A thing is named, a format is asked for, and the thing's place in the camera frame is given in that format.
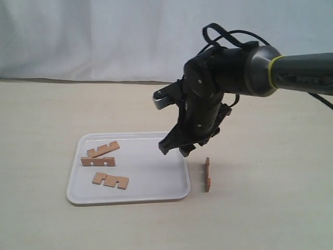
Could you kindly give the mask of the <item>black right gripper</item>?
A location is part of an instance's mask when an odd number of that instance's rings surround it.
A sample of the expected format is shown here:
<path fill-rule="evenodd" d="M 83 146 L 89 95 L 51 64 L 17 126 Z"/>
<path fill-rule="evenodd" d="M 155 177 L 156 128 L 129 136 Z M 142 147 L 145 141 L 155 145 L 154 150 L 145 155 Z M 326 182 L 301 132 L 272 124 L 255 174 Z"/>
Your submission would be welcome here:
<path fill-rule="evenodd" d="M 226 105 L 222 104 L 223 97 L 222 92 L 209 98 L 201 98 L 188 92 L 177 125 L 158 143 L 161 153 L 166 155 L 170 150 L 179 148 L 183 157 L 188 157 L 190 152 L 196 149 L 194 144 L 207 144 L 216 134 L 216 119 L 220 109 L 226 108 Z"/>

